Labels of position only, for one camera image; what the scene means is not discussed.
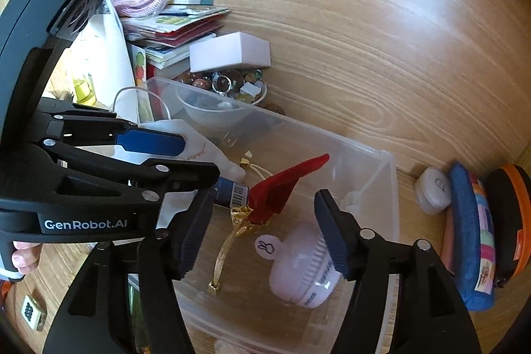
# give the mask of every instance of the metal screw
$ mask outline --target metal screw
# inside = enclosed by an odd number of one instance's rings
[[[421,239],[417,242],[417,246],[419,249],[422,250],[430,250],[431,249],[431,243],[427,240]]]
[[[359,235],[363,237],[366,240],[371,240],[376,237],[376,234],[374,231],[372,231],[370,228],[364,228],[359,232]]]
[[[144,197],[144,200],[146,201],[153,201],[156,202],[159,200],[159,195],[154,191],[144,191],[142,193],[142,197]]]
[[[111,245],[111,242],[100,242],[96,245],[98,250],[106,250]]]
[[[168,230],[165,228],[159,228],[155,230],[155,238],[158,240],[164,239],[165,237],[168,237]]]

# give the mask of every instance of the orange tag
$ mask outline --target orange tag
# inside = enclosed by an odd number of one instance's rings
[[[513,261],[520,259],[522,255],[522,243],[524,241],[524,230],[519,229],[516,233],[516,249],[514,250]]]

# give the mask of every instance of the white box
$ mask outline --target white box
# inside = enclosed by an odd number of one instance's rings
[[[252,69],[271,66],[269,42],[243,32],[190,46],[190,71]]]

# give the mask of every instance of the red fabric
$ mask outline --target red fabric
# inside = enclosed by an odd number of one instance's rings
[[[281,171],[253,186],[249,192],[249,207],[253,209],[249,214],[250,223],[263,225],[273,214],[282,212],[298,180],[320,169],[329,159],[330,155],[326,153]]]

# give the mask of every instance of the clear storage box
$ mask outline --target clear storage box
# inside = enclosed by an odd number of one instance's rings
[[[341,280],[328,300],[314,310],[285,303],[271,292],[272,261],[258,256],[254,241],[260,234],[283,239],[301,221],[317,224],[313,197],[322,188],[328,188],[341,209],[352,212],[362,227],[398,241],[394,157],[287,116],[171,80],[152,78],[148,89],[164,101],[173,119],[185,120],[236,163],[250,151],[253,163],[277,173],[304,160],[330,154],[330,161],[323,168],[299,181],[286,208],[268,226],[236,239],[216,296],[207,287],[217,254],[233,228],[227,210],[214,209],[194,269],[175,283],[183,317],[192,327],[251,352],[329,353],[353,284]],[[155,119],[167,118],[166,107],[153,96],[150,100]],[[257,182],[259,178],[248,173],[246,183],[252,186]],[[395,279],[390,278],[380,346],[395,284]]]

